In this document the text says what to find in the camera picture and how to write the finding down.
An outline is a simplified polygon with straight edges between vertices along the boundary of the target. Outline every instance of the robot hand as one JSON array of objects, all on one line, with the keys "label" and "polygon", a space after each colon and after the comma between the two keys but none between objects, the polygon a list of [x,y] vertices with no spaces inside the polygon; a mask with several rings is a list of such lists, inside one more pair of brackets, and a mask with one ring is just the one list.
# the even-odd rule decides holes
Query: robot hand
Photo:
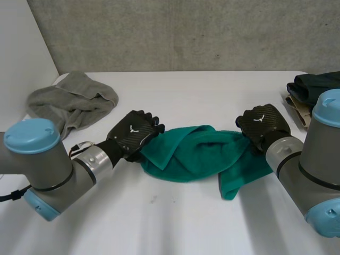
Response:
[{"label": "robot hand", "polygon": [[236,125],[261,153],[276,140],[291,134],[288,123],[271,104],[246,110],[236,119]]},{"label": "robot hand", "polygon": [[110,130],[107,140],[117,142],[127,161],[137,162],[141,159],[141,148],[159,133],[164,133],[164,129],[158,117],[142,110],[133,110]]}]

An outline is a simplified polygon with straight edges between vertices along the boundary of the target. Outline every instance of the folded cloth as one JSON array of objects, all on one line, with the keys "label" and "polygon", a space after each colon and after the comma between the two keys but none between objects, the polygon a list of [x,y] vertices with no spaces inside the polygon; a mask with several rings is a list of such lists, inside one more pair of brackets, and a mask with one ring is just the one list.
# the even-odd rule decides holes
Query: folded cloth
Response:
[{"label": "folded cloth", "polygon": [[169,130],[141,153],[146,158],[141,163],[144,171],[159,179],[189,182],[221,173],[220,191],[226,199],[233,199],[242,185],[272,172],[264,156],[250,154],[249,140],[241,133],[215,131],[208,125]]},{"label": "folded cloth", "polygon": [[286,97],[286,103],[295,110],[302,125],[308,128],[312,120],[312,106],[299,102],[292,95]]},{"label": "folded cloth", "polygon": [[51,120],[65,139],[72,129],[85,129],[102,119],[117,103],[118,95],[111,87],[82,72],[71,72],[57,85],[30,94],[27,112]]},{"label": "folded cloth", "polygon": [[319,96],[329,89],[340,88],[340,72],[319,75],[301,74],[294,83],[287,84],[287,90],[298,101],[314,106]]}]

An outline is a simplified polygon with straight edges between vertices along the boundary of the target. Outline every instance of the cable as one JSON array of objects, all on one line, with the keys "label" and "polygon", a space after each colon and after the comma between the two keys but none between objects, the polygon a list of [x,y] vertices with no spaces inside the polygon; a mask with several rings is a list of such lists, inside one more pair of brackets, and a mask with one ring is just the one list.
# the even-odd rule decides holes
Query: cable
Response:
[{"label": "cable", "polygon": [[69,151],[69,158],[72,158],[73,156],[78,155],[78,154],[80,154],[80,153],[86,151],[90,146],[80,150],[80,148],[81,148],[83,145],[85,145],[86,143],[90,144],[90,146],[95,145],[93,142],[89,142],[89,141],[78,143],[78,144],[76,144],[75,146],[73,146],[73,147],[71,148],[71,150]]},{"label": "cable", "polygon": [[11,192],[11,194],[9,194],[9,195],[1,195],[0,196],[0,202],[8,201],[8,200],[11,200],[11,199],[13,201],[20,199],[30,187],[32,187],[32,186],[28,185],[27,187],[23,188],[22,190],[15,190],[15,191]]}]

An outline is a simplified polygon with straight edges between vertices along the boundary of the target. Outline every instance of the light blue joint cap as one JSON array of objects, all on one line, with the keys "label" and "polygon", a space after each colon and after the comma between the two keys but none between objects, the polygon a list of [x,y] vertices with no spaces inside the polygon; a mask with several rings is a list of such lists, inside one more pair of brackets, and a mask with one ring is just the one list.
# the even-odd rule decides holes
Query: light blue joint cap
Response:
[{"label": "light blue joint cap", "polygon": [[44,118],[23,120],[11,126],[4,135],[6,147],[19,154],[37,154],[52,149],[60,135],[52,121]]},{"label": "light blue joint cap", "polygon": [[48,222],[54,220],[60,215],[56,209],[54,209],[49,204],[45,203],[40,197],[35,195],[32,191],[28,190],[23,195],[26,202],[45,220]]},{"label": "light blue joint cap", "polygon": [[325,125],[340,128],[340,89],[331,89],[319,96],[313,117]]},{"label": "light blue joint cap", "polygon": [[340,237],[340,198],[313,206],[305,220],[324,237]]}]

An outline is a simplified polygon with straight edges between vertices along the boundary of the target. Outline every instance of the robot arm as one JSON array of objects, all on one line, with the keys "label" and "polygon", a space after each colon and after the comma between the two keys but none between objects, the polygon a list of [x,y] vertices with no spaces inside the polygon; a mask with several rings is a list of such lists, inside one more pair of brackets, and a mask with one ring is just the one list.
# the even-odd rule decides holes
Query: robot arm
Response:
[{"label": "robot arm", "polygon": [[265,154],[305,220],[322,236],[340,237],[340,90],[319,97],[305,144],[273,105],[246,110],[236,125]]},{"label": "robot arm", "polygon": [[0,174],[24,174],[32,185],[25,200],[50,221],[112,171],[121,158],[141,160],[141,148],[164,129],[157,117],[133,110],[105,141],[71,160],[51,121],[26,120],[1,136]]}]

